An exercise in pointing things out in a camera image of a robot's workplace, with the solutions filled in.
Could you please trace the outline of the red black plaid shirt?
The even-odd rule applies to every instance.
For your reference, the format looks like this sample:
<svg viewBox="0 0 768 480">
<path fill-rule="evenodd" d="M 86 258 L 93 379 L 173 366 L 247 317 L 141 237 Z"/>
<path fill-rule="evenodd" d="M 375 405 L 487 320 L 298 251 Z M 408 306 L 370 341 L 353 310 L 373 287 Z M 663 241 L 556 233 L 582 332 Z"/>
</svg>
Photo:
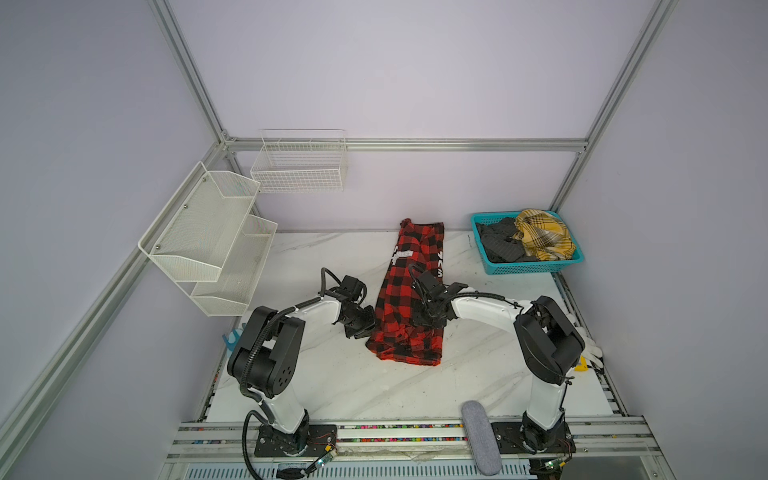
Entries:
<svg viewBox="0 0 768 480">
<path fill-rule="evenodd" d="M 443 330 L 416 324 L 423 306 L 409 267 L 443 277 L 442 223 L 417 224 L 410 219 L 400 230 L 374 307 L 376 323 L 366 348 L 380 360 L 437 366 L 442 358 Z"/>
</svg>

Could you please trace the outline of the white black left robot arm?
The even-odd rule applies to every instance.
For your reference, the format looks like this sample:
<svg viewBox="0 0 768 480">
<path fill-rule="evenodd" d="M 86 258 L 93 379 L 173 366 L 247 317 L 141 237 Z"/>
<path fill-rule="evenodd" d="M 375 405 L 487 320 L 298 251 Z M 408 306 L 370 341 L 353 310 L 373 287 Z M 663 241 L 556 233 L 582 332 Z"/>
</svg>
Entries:
<svg viewBox="0 0 768 480">
<path fill-rule="evenodd" d="M 305 317 L 319 314 L 340 324 L 348 338 L 364 338 L 375 324 L 374 307 L 365 306 L 366 284 L 349 275 L 340 279 L 321 270 L 321 287 L 308 300 L 276 310 L 257 307 L 227 362 L 242 396 L 255 403 L 247 420 L 259 422 L 254 453 L 298 456 L 311 445 L 308 411 L 299 403 L 291 381 L 296 374 L 306 327 Z"/>
</svg>

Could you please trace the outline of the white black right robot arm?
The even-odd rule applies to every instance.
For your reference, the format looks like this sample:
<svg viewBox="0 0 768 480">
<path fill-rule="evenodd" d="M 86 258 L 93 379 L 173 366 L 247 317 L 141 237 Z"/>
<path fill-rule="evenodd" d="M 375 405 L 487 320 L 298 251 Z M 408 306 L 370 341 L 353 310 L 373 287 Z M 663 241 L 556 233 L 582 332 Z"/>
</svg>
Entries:
<svg viewBox="0 0 768 480">
<path fill-rule="evenodd" d="M 558 304 L 548 296 L 532 301 L 480 292 L 462 283 L 444 285 L 435 276 L 411 267 L 412 288 L 419 301 L 416 325 L 436 329 L 455 319 L 473 320 L 511 333 L 529 372 L 531 393 L 522 416 L 522 447 L 543 453 L 565 438 L 564 399 L 586 342 Z"/>
</svg>

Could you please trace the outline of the dark grey shirt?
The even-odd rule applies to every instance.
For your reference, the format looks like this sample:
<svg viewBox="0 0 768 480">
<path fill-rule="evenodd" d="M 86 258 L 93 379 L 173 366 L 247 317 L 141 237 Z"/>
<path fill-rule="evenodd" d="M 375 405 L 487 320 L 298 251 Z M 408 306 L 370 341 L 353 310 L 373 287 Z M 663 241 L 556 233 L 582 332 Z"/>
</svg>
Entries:
<svg viewBox="0 0 768 480">
<path fill-rule="evenodd" d="M 516 238 L 519 230 L 513 217 L 505 217 L 492 224 L 475 224 L 481 244 L 491 263 L 536 262 L 535 256 L 528 255 L 522 241 Z"/>
</svg>

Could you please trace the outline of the white mesh lower shelf bin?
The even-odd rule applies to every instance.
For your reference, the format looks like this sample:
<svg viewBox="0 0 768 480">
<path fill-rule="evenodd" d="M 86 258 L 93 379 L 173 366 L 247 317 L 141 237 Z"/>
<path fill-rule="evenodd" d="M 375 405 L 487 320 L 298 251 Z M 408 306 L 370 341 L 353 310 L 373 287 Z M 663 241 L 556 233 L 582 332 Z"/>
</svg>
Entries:
<svg viewBox="0 0 768 480">
<path fill-rule="evenodd" d="M 191 300 L 208 317 L 240 317 L 249 308 L 278 224 L 248 214 L 214 283 L 197 283 Z"/>
</svg>

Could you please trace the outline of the white mesh shelf bin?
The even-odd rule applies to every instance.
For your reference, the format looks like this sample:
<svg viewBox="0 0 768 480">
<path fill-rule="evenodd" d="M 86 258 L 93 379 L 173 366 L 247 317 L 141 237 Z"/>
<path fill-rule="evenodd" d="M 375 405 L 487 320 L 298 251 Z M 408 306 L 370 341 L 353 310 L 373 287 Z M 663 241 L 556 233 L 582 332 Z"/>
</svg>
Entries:
<svg viewBox="0 0 768 480">
<path fill-rule="evenodd" d="M 191 300 L 208 317 L 240 317 L 249 308 L 278 224 L 248 214 L 214 283 L 197 283 Z"/>
<path fill-rule="evenodd" d="M 176 283 L 219 280 L 260 184 L 198 163 L 138 241 Z"/>
</svg>

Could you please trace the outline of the yellow plaid shirt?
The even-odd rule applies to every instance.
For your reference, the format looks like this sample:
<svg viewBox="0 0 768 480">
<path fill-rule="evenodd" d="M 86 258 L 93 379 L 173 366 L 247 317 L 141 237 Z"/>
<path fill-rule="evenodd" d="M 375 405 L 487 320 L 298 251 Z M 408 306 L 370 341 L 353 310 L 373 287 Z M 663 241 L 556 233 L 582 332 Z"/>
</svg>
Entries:
<svg viewBox="0 0 768 480">
<path fill-rule="evenodd" d="M 539 261 L 571 260 L 576 244 L 566 224 L 554 214 L 527 209 L 515 217 L 518 240 L 526 254 Z"/>
</svg>

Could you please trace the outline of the grey foam microphone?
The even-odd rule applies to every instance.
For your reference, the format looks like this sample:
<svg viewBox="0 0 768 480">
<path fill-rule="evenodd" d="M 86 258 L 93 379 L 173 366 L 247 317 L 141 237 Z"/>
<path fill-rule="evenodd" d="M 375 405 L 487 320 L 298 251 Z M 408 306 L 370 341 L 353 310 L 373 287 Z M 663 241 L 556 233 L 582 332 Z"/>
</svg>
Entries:
<svg viewBox="0 0 768 480">
<path fill-rule="evenodd" d="M 502 458 L 485 408 L 475 400 L 465 402 L 461 415 L 475 464 L 481 474 L 494 476 L 502 469 Z"/>
</svg>

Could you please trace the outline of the yellow tape measure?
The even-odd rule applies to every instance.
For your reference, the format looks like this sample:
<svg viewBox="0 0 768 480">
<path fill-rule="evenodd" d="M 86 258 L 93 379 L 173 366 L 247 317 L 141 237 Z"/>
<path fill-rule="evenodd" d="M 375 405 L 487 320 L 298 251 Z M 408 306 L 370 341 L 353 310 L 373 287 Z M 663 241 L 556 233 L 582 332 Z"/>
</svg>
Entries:
<svg viewBox="0 0 768 480">
<path fill-rule="evenodd" d="M 585 359 L 584 356 L 581 356 L 579 358 L 579 361 L 576 364 L 576 366 L 573 368 L 573 370 L 575 372 L 587 372 L 589 370 L 589 365 L 588 365 L 587 360 Z"/>
</svg>

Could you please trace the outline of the white work glove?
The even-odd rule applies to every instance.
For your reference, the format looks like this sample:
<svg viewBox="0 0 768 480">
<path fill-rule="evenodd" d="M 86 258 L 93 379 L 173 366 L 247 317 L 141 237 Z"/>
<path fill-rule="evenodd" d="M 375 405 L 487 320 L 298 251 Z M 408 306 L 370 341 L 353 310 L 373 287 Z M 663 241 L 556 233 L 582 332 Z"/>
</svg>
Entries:
<svg viewBox="0 0 768 480">
<path fill-rule="evenodd" d="M 603 370 L 604 354 L 602 349 L 596 344 L 596 342 L 593 339 L 589 337 L 584 337 L 583 340 L 585 342 L 585 347 L 584 347 L 584 350 L 582 351 L 582 356 L 587 361 L 589 361 L 595 369 Z"/>
</svg>

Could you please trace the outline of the white mesh upper shelf bin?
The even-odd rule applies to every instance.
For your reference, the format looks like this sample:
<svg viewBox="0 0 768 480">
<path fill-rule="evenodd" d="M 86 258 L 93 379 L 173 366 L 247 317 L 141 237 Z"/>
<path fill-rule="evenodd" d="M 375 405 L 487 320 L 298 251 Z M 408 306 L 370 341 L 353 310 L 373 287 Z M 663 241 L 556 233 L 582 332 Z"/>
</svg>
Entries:
<svg viewBox="0 0 768 480">
<path fill-rule="evenodd" d="M 260 184 L 198 163 L 138 241 L 176 283 L 219 280 Z"/>
</svg>

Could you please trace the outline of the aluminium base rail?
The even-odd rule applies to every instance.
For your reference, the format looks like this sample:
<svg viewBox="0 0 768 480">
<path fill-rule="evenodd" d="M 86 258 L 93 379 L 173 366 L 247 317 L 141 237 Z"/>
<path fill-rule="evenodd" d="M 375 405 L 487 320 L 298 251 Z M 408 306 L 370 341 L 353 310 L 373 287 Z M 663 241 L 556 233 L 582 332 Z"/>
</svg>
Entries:
<svg viewBox="0 0 768 480">
<path fill-rule="evenodd" d="M 547 451 L 525 450 L 515 417 L 492 429 L 499 479 L 672 479 L 674 473 L 641 417 L 573 417 Z M 306 449 L 279 451 L 252 422 L 186 423 L 162 466 L 162 479 L 276 479 L 289 468 L 320 464 L 314 479 L 481 479 L 460 419 L 322 421 Z"/>
</svg>

